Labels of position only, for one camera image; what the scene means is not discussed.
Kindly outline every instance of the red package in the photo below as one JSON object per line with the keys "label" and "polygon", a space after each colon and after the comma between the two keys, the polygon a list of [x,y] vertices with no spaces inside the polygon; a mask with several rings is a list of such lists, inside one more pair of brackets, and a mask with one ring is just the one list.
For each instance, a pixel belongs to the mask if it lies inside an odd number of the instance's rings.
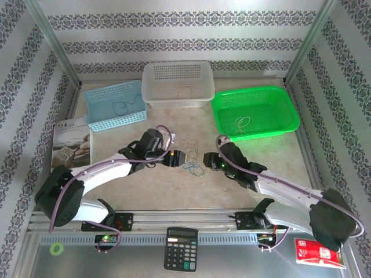
{"label": "red package", "polygon": [[315,240],[295,239],[295,245],[298,264],[346,268],[341,252],[332,251]]}

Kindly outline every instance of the book cover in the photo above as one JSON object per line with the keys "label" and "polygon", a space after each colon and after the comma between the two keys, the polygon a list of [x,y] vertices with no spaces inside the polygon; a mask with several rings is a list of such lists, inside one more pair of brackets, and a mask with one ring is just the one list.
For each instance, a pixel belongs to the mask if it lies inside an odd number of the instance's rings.
{"label": "book cover", "polygon": [[89,165],[91,160],[90,127],[84,117],[56,122],[53,137],[52,169]]}

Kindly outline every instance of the wall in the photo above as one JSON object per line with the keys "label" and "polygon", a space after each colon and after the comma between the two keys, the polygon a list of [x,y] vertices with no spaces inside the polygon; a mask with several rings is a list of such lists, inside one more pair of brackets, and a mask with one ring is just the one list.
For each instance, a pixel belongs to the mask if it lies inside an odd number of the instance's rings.
{"label": "wall", "polygon": [[75,88],[21,0],[0,0],[0,277],[11,277]]}
{"label": "wall", "polygon": [[43,0],[83,81],[208,60],[215,77],[285,77],[324,0]]}
{"label": "wall", "polygon": [[291,84],[324,187],[366,225],[352,241],[363,277],[371,277],[370,3],[339,1]]}

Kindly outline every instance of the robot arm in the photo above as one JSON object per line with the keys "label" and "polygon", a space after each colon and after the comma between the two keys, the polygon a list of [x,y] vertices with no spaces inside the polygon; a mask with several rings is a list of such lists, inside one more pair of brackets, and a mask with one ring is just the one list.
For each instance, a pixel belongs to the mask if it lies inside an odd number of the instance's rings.
{"label": "robot arm", "polygon": [[[270,195],[276,200],[265,202],[263,213],[254,217],[262,228],[265,225],[296,228],[313,235],[317,241],[334,251],[338,251],[354,232],[356,223],[352,217],[315,198],[328,200],[350,212],[351,209],[338,191],[328,189],[322,192],[289,182],[263,165],[248,162],[229,139],[220,140],[219,150],[228,161],[252,173],[230,165],[219,153],[205,154],[203,163],[206,167],[223,171],[227,178],[235,180],[241,187]],[[288,187],[287,183],[297,189]]]}
{"label": "robot arm", "polygon": [[[49,219],[52,219],[54,207],[63,187],[78,176],[63,195],[55,218],[55,226],[60,227],[70,221],[92,221],[111,226],[115,212],[110,205],[104,200],[91,201],[84,199],[83,196],[99,185],[143,169],[147,164],[146,160],[163,155],[169,144],[171,144],[169,134],[163,133],[162,130],[148,129],[140,141],[130,143],[104,161],[72,169],[59,166],[53,170],[36,194],[35,202]],[[127,162],[126,159],[138,162]],[[151,164],[160,163],[177,167],[184,164],[185,160],[184,152],[171,151]]]}

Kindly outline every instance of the rubber band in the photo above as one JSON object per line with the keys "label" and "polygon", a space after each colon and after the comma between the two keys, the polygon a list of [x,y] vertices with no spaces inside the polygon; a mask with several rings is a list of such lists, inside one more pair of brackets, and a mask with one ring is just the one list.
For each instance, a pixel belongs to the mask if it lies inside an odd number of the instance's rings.
{"label": "rubber band", "polygon": [[191,89],[190,99],[192,99],[193,90],[192,90],[191,87],[186,86],[186,87],[183,87],[182,90],[179,92],[179,94],[176,96],[176,97],[178,98],[178,100],[180,99],[180,98],[179,98],[179,95],[183,93],[184,88],[190,88],[190,89]]}
{"label": "rubber band", "polygon": [[64,250],[64,246],[63,244],[61,244],[60,242],[55,242],[51,247],[50,247],[50,253],[53,255],[53,256],[59,256],[60,254],[62,254]]}
{"label": "rubber band", "polygon": [[[133,103],[130,103],[128,101],[118,101],[117,103],[112,103],[112,109],[114,110],[115,114],[117,116],[125,116],[129,112],[129,107],[127,106],[127,104],[133,105],[137,101],[137,96],[140,96],[140,94],[135,95]],[[119,106],[118,108],[120,108],[120,109],[125,109],[126,108],[126,112],[124,114],[119,114],[119,113],[116,112],[114,104],[122,104],[122,103],[123,103],[123,106]]]}
{"label": "rubber band", "polygon": [[[243,120],[244,120],[244,119],[249,119],[249,121],[248,121],[247,124],[241,126],[241,124],[243,123]],[[237,132],[240,132],[240,134],[246,134],[246,133],[245,133],[241,128],[247,126],[247,125],[250,123],[250,120],[251,120],[250,117],[239,117],[239,118],[237,118],[237,119],[234,121],[235,124],[236,124],[236,126],[237,126],[237,128],[238,128],[238,130],[236,131],[236,134],[237,134]]]}
{"label": "rubber band", "polygon": [[181,139],[180,148],[187,155],[183,169],[188,170],[195,177],[204,176],[206,170],[197,163],[199,156],[197,142],[192,139]]}

